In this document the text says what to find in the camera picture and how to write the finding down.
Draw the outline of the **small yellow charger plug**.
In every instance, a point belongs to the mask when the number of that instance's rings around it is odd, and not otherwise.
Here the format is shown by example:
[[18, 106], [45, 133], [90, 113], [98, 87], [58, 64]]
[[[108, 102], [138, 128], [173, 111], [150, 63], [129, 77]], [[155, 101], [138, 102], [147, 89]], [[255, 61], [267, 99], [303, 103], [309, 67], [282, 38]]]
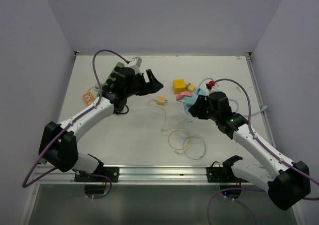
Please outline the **small yellow charger plug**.
[[165, 97], [159, 96], [156, 99], [157, 105], [164, 106], [167, 104], [168, 100]]

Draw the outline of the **pale yellow plug adapter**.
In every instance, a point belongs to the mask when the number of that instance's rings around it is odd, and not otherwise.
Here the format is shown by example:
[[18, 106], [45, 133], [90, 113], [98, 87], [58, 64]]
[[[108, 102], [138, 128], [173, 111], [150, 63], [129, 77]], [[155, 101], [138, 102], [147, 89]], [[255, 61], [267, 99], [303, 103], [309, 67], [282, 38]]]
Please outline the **pale yellow plug adapter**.
[[188, 83], [185, 88], [186, 88], [186, 91], [193, 93], [196, 89], [196, 86], [192, 83]]

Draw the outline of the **blue plug adapter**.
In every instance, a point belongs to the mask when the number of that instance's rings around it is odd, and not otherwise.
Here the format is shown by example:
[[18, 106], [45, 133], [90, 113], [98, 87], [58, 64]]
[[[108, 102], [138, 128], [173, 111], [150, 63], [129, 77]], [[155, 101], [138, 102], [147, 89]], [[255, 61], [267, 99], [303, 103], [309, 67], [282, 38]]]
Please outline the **blue plug adapter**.
[[205, 96], [205, 95], [206, 95], [206, 92], [205, 92], [205, 90], [203, 90], [203, 89], [198, 89], [198, 90], [197, 90], [197, 94], [198, 94], [198, 95], [201, 95], [201, 96]]

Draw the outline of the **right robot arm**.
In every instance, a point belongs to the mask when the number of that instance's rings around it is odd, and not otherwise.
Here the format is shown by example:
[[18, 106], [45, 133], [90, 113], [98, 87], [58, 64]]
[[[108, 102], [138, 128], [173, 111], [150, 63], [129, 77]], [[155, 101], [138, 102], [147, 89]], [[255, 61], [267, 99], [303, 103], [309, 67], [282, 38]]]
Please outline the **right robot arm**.
[[294, 162], [270, 145], [244, 116], [232, 111], [223, 92], [199, 95], [188, 111], [198, 119], [214, 121], [223, 134], [243, 146], [260, 163], [257, 166], [238, 155], [232, 156], [222, 163], [226, 181], [237, 178], [254, 184], [284, 211], [310, 194], [308, 166], [302, 161]]

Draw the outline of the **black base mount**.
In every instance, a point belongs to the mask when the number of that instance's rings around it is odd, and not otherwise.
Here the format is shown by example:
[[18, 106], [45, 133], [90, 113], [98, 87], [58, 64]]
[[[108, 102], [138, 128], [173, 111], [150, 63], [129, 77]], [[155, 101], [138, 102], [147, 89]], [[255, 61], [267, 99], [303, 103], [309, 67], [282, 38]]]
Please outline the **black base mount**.
[[84, 183], [98, 183], [108, 181], [112, 183], [117, 183], [119, 179], [120, 169], [119, 167], [100, 167], [93, 174], [85, 172], [77, 172], [74, 177], [75, 182], [84, 182]]
[[214, 166], [212, 165], [206, 167], [206, 178], [208, 183], [237, 183], [241, 181], [237, 178], [231, 170], [233, 165], [232, 162], [224, 161], [222, 165]]

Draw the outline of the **yellow cube socket adapter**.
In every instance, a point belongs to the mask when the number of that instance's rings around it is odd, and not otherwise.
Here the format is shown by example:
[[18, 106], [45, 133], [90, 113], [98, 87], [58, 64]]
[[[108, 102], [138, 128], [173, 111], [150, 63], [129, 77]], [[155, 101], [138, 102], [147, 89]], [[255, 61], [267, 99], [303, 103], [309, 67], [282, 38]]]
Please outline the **yellow cube socket adapter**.
[[186, 90], [186, 85], [184, 79], [175, 79], [173, 80], [173, 91], [177, 95]]

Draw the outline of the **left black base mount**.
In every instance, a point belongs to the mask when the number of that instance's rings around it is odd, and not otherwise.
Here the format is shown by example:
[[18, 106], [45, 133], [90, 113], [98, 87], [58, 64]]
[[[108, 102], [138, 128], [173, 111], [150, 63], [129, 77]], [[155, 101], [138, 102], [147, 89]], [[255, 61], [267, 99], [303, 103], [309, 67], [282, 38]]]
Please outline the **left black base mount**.
[[93, 174], [85, 172], [77, 172], [74, 177], [75, 182], [84, 182], [84, 183], [98, 183], [108, 181], [112, 183], [117, 183], [119, 179], [120, 169], [119, 167], [100, 167]]

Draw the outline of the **pink rounded plug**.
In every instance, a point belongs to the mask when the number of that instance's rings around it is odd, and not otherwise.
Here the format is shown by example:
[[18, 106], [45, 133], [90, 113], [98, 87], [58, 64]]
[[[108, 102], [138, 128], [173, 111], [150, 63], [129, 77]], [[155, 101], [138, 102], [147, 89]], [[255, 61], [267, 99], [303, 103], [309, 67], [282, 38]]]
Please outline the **pink rounded plug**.
[[192, 93], [190, 92], [181, 92], [179, 94], [177, 94], [177, 96], [175, 97], [177, 102], [183, 102], [184, 98], [191, 98], [192, 97]]

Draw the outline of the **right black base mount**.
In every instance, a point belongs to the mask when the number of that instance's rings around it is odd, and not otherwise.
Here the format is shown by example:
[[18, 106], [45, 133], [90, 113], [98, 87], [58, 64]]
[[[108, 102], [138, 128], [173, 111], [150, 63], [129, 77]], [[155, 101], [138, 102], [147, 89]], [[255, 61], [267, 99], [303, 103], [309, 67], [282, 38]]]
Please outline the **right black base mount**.
[[208, 183], [237, 183], [241, 181], [237, 178], [231, 170], [233, 165], [232, 162], [224, 161], [222, 165], [214, 166], [212, 165], [206, 167], [206, 178]]

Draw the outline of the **small blue charger plug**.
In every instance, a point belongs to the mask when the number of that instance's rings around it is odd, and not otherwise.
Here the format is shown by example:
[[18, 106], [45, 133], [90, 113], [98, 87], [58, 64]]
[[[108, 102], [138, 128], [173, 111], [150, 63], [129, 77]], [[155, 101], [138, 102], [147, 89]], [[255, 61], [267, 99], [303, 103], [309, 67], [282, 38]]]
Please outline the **small blue charger plug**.
[[184, 97], [183, 100], [184, 100], [183, 105], [185, 107], [192, 107], [195, 104], [196, 100], [197, 100], [197, 96], [195, 96], [195, 97]]

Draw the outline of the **aluminium rail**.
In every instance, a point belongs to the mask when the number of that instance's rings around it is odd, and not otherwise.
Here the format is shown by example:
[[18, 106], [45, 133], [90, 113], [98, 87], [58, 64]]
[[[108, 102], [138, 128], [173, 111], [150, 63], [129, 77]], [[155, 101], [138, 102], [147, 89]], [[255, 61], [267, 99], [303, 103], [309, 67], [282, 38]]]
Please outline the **aluminium rail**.
[[[106, 165], [105, 167], [119, 167], [120, 174], [118, 184], [121, 185], [205, 185], [208, 183], [206, 178], [207, 165]], [[69, 170], [61, 172], [54, 170], [41, 178], [38, 183], [41, 184], [68, 184], [75, 183], [76, 172]], [[220, 184], [239, 184], [246, 183], [245, 180], [237, 183]]]

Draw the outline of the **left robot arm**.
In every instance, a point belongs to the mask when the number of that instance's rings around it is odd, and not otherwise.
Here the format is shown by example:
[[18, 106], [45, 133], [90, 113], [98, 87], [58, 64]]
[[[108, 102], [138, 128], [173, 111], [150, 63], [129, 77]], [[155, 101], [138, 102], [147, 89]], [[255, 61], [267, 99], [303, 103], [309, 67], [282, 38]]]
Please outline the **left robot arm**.
[[86, 109], [59, 124], [48, 123], [42, 135], [39, 156], [61, 172], [69, 170], [85, 172], [90, 180], [102, 179], [103, 163], [96, 157], [78, 152], [81, 137], [101, 120], [119, 113], [128, 97], [154, 94], [163, 88], [150, 69], [149, 81], [132, 67], [120, 68], [114, 79], [102, 87], [102, 92]]

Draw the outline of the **green power strip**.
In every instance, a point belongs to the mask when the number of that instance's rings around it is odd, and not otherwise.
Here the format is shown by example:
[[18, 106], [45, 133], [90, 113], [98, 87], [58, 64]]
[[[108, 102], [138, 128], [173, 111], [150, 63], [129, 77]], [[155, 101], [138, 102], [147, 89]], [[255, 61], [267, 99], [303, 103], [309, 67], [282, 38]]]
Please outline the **green power strip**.
[[106, 81], [103, 83], [103, 86], [107, 86], [108, 88], [111, 87], [116, 79], [117, 73], [124, 67], [125, 64], [118, 62], [111, 71], [110, 75], [107, 77]]

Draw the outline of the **orange power strip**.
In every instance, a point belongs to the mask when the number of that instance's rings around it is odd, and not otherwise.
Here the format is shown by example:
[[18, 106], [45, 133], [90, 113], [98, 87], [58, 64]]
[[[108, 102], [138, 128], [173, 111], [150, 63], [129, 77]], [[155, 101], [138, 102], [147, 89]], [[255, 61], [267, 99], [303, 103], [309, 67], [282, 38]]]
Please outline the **orange power strip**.
[[93, 96], [93, 94], [91, 92], [87, 92], [85, 94], [83, 94], [83, 100], [86, 103], [86, 105], [90, 105], [94, 102], [95, 97]]

